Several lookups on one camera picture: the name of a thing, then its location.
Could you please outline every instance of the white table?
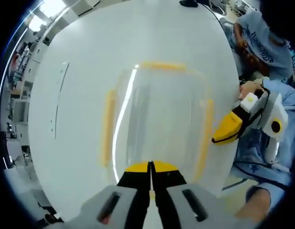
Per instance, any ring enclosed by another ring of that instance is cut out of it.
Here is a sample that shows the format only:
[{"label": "white table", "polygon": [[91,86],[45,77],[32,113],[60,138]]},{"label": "white table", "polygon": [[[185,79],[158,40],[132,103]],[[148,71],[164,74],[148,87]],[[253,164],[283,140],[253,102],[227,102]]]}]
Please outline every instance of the white table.
[{"label": "white table", "polygon": [[[94,11],[58,33],[50,44],[31,94],[29,138],[37,176],[63,220],[77,216],[86,200],[108,184],[100,166],[106,93],[122,71],[143,61],[184,63],[213,86],[214,127],[237,98],[232,51],[207,9],[178,1],[132,0]],[[49,126],[54,87],[69,62],[57,112],[56,138]],[[220,195],[237,142],[211,145],[200,184]]]}]

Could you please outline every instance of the clear plastic container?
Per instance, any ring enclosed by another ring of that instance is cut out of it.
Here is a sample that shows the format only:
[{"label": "clear plastic container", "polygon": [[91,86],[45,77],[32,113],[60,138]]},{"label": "clear plastic container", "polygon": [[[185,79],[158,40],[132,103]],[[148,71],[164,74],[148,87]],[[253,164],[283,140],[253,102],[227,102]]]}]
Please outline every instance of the clear plastic container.
[{"label": "clear plastic container", "polygon": [[111,99],[107,159],[113,182],[128,166],[155,160],[177,166],[188,183],[195,181],[211,140],[205,136],[212,128],[205,77],[182,65],[136,65],[122,74]]}]

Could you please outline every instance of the transparent lid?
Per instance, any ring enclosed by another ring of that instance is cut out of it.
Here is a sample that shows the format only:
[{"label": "transparent lid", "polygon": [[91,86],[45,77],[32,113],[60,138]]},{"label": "transparent lid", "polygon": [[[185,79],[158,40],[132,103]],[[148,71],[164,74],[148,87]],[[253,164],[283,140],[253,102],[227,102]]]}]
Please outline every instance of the transparent lid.
[{"label": "transparent lid", "polygon": [[136,65],[122,74],[110,99],[114,117],[107,125],[112,133],[106,136],[112,139],[107,159],[114,182],[128,166],[155,160],[177,166],[188,183],[197,179],[207,150],[203,142],[211,139],[205,131],[212,128],[206,126],[205,77],[182,65]]}]

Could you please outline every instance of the person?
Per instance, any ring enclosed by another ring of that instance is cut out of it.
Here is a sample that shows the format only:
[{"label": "person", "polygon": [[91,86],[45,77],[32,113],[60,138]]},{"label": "person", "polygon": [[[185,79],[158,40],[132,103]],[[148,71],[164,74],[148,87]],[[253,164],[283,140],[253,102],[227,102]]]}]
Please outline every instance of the person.
[{"label": "person", "polygon": [[[295,89],[276,80],[263,79],[260,83],[247,81],[240,86],[239,98],[244,99],[249,92],[254,93],[257,89],[262,88],[282,95],[283,106],[288,114],[288,125],[285,129],[283,140],[280,142],[276,159],[279,164],[290,169],[294,166],[293,162],[295,161]],[[265,133],[256,129],[252,129],[249,133],[240,137],[234,162],[266,164],[264,154],[267,148],[267,138],[268,136]],[[235,215],[239,218],[251,218],[255,222],[263,220],[285,193],[285,190],[271,184],[268,180],[285,186],[290,185],[292,181],[292,173],[256,164],[234,163],[231,174],[258,182],[258,185],[248,189],[246,204]]]},{"label": "person", "polygon": [[239,17],[233,26],[222,24],[233,50],[240,77],[258,71],[271,80],[284,80],[293,73],[291,54],[284,37],[270,31],[262,13],[252,10]]}]

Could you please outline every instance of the light blue shirt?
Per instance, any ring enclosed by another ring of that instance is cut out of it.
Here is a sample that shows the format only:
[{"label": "light blue shirt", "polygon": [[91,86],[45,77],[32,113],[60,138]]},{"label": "light blue shirt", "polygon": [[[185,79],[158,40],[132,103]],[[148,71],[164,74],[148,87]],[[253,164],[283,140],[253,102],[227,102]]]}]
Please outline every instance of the light blue shirt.
[{"label": "light blue shirt", "polygon": [[[286,107],[286,112],[288,113],[288,126],[285,130],[284,139],[280,143],[277,159],[279,164],[290,168],[295,157],[295,110],[290,109],[290,107],[295,107],[295,89],[280,81],[270,81],[269,79],[264,79],[263,85],[269,91],[277,92],[282,95],[283,106]],[[266,150],[267,142],[266,139],[266,134],[264,134],[261,130],[252,130],[247,135],[241,137],[238,142],[235,160],[266,164],[264,160],[264,153]],[[239,166],[241,169],[245,170],[249,174],[254,174],[259,177],[274,180],[285,185],[289,185],[292,180],[289,173],[282,172],[274,168],[266,168],[250,164],[237,164],[237,166]],[[232,168],[231,172],[237,177],[255,179],[253,177],[245,175],[235,167]],[[257,187],[266,189],[270,193],[270,209],[272,209],[283,197],[284,190],[277,186],[261,182],[259,180],[257,180],[257,182],[259,182]],[[253,187],[252,189],[249,189],[247,191],[247,200],[254,193],[254,189],[256,189],[256,187]]]},{"label": "light blue shirt", "polygon": [[[292,58],[287,43],[283,46],[275,45],[270,37],[279,43],[285,42],[270,32],[269,27],[259,11],[251,11],[238,18],[236,23],[243,28],[243,38],[247,41],[247,51],[258,57],[269,66],[271,80],[283,80],[293,73]],[[236,40],[234,30],[226,33],[231,48],[235,49]]]}]

